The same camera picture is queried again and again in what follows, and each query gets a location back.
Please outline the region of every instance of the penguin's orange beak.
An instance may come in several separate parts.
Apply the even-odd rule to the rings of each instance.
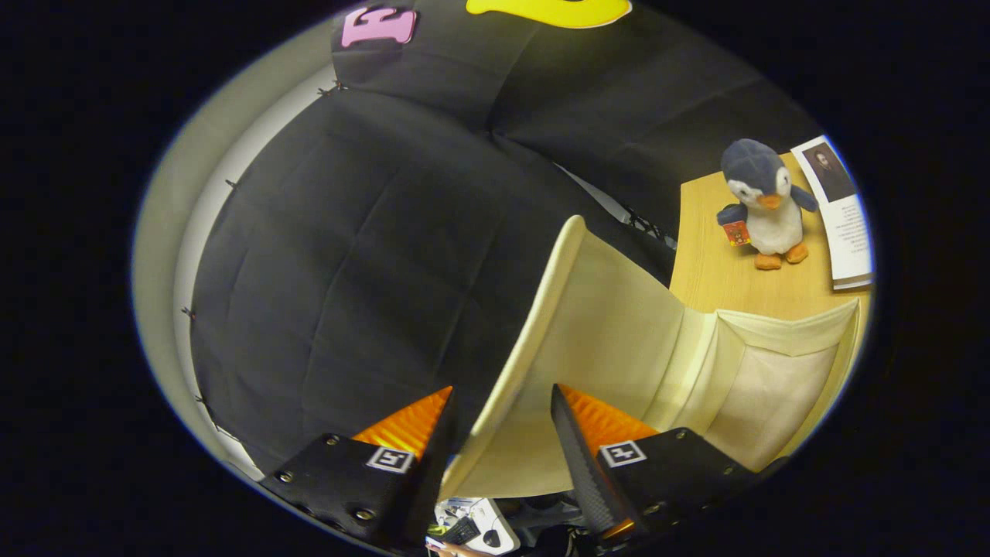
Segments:
[[[772,211],[780,206],[780,195],[777,193],[760,195],[757,197],[756,202]]]

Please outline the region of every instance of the pink letter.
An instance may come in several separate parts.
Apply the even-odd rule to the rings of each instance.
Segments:
[[[344,18],[341,46],[345,49],[353,43],[368,39],[395,39],[397,43],[404,45],[413,38],[416,12],[403,12],[401,16],[388,21],[382,20],[394,14],[395,8],[382,8],[367,14],[364,12],[367,12],[367,8],[359,8]]]

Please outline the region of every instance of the penguin plush toy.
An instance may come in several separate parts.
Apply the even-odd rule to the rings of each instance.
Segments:
[[[769,147],[741,139],[722,154],[722,172],[733,195],[741,201],[719,211],[719,224],[743,221],[749,240],[759,251],[756,268],[780,269],[780,256],[796,264],[808,257],[801,209],[817,211],[811,193],[795,187],[783,160]]]

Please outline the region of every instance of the white chair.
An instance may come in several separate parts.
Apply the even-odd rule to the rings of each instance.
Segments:
[[[859,310],[855,299],[800,321],[701,313],[571,217],[441,499],[572,489],[550,419],[554,383],[658,431],[688,427],[758,472],[790,454],[836,399]]]

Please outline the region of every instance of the desk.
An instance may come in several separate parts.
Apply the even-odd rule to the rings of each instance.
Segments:
[[[450,516],[446,512],[453,512],[455,516]],[[498,504],[491,499],[479,498],[451,498],[440,501],[434,507],[434,515],[437,524],[453,526],[462,516],[470,515],[474,520],[481,534],[464,544],[468,549],[481,551],[489,555],[504,555],[520,548],[521,544],[516,532],[509,526],[509,522],[502,516],[502,511]],[[483,535],[488,530],[495,530],[498,533],[499,545],[492,547],[484,542]]]
[[[794,155],[781,155],[794,185],[811,192]],[[680,230],[670,291],[688,307],[711,313],[730,309],[778,319],[803,319],[858,297],[859,326],[853,344],[857,353],[869,314],[871,286],[832,290],[829,245],[822,214],[802,210],[808,257],[798,265],[786,261],[777,271],[760,271],[756,249],[734,248],[715,215],[739,202],[721,172],[681,185]]]

